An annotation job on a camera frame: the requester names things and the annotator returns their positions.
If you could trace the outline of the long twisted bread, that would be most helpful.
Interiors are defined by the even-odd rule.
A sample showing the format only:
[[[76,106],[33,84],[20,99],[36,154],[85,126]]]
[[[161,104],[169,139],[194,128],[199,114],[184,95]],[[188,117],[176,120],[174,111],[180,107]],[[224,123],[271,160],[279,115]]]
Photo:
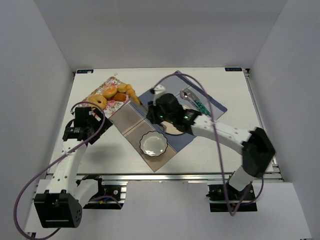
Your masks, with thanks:
[[[134,102],[134,103],[137,104],[137,105],[140,105],[140,104],[141,104],[139,98],[138,98],[137,95],[136,95],[135,90],[132,88],[132,86],[131,86],[130,84],[127,84],[127,85],[125,86],[125,93],[129,96],[129,98],[130,98],[130,100],[131,100],[132,102]]]

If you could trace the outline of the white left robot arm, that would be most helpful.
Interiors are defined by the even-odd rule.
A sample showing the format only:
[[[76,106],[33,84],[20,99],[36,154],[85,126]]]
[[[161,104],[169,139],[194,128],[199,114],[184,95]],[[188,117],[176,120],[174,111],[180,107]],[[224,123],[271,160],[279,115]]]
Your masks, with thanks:
[[[74,119],[62,136],[62,160],[43,193],[36,194],[34,206],[43,228],[77,228],[83,207],[98,193],[94,179],[76,182],[81,159],[88,145],[95,143],[112,126],[99,107],[75,107]]]

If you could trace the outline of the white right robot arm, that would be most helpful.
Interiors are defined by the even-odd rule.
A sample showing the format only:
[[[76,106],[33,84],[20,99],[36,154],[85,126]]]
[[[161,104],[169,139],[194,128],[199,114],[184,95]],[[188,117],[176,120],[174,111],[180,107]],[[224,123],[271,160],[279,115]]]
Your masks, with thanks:
[[[147,108],[146,117],[152,124],[169,122],[180,132],[213,140],[240,154],[242,164],[227,181],[232,189],[239,192],[254,179],[263,177],[276,154],[264,129],[256,127],[247,131],[214,122],[197,110],[184,109],[171,93],[149,101]]]

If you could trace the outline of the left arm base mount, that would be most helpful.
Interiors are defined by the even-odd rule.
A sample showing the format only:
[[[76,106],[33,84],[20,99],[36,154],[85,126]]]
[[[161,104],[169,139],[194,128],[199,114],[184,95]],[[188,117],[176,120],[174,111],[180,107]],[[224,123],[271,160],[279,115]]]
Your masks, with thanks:
[[[95,180],[98,185],[98,192],[91,197],[84,206],[87,210],[120,210],[126,199],[127,184],[117,181],[104,180],[102,176],[86,175],[77,179],[77,186],[84,180]]]

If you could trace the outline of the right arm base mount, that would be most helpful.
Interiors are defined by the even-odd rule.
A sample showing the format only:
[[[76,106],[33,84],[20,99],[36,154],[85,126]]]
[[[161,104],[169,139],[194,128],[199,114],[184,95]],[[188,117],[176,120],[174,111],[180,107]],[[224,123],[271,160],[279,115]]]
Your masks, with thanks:
[[[238,202],[241,200],[241,197],[245,193],[245,189],[243,191],[236,191],[236,190],[228,190],[228,199],[229,199],[229,206],[232,211],[236,209]],[[209,208],[211,213],[227,213],[228,207],[227,202],[224,195],[224,188],[222,184],[210,184],[208,185],[208,193],[206,197],[209,200]],[[258,207],[256,203],[256,194],[254,191],[253,186],[251,185],[248,188],[248,192],[246,196],[242,200],[241,204],[237,212],[257,212]]]

